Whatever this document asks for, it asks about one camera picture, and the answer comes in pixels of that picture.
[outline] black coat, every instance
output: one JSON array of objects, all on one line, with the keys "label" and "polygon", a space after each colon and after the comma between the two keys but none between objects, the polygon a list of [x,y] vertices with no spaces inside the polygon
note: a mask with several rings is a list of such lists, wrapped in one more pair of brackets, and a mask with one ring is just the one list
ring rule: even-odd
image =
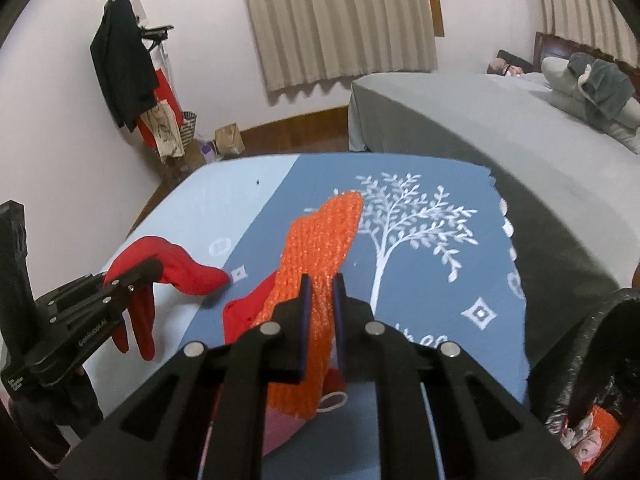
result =
[{"label": "black coat", "polygon": [[156,106],[159,82],[129,0],[107,3],[91,56],[113,119],[132,132],[135,119]]}]

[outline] gray bedsheet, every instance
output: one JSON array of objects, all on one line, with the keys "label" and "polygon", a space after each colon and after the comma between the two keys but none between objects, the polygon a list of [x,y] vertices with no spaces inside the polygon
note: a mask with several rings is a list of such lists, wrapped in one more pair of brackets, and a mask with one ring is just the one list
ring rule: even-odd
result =
[{"label": "gray bedsheet", "polygon": [[393,73],[353,83],[350,147],[489,167],[509,204],[531,365],[640,261],[640,157],[485,75]]}]

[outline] curtain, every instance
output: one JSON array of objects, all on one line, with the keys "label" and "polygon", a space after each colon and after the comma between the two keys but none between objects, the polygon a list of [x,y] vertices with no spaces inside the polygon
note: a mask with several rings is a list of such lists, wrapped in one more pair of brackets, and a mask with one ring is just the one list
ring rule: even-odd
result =
[{"label": "curtain", "polygon": [[429,71],[429,0],[248,0],[267,89],[373,72]]},{"label": "curtain", "polygon": [[638,42],[612,0],[542,0],[545,32],[640,65]]}]

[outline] white tree print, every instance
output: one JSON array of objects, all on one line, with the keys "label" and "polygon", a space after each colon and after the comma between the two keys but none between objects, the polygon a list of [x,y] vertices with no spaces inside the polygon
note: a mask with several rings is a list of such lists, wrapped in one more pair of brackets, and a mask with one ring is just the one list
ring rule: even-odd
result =
[{"label": "white tree print", "polygon": [[369,235],[376,248],[376,275],[369,301],[374,314],[386,264],[400,244],[409,242],[415,250],[422,247],[433,249],[434,256],[441,254],[442,264],[450,268],[449,282],[456,280],[462,268],[455,258],[460,249],[452,244],[478,245],[466,226],[477,211],[446,202],[449,193],[442,186],[437,187],[433,197],[420,193],[420,177],[408,173],[399,178],[382,173],[382,183],[371,176],[356,177],[365,188],[360,190],[365,204],[358,232]]}]

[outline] wooden headboard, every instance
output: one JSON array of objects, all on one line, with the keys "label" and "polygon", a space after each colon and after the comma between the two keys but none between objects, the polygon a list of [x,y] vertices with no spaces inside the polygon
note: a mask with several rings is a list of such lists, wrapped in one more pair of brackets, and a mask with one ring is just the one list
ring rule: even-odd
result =
[{"label": "wooden headboard", "polygon": [[564,40],[553,34],[536,33],[536,49],[533,57],[533,67],[536,72],[540,72],[540,65],[545,57],[562,57],[569,59],[575,52],[586,52],[597,59],[603,59],[615,63],[620,70],[629,76],[631,82],[636,87],[636,99],[640,101],[640,68],[634,68],[629,63],[614,59],[599,48],[575,43],[575,41]]}]

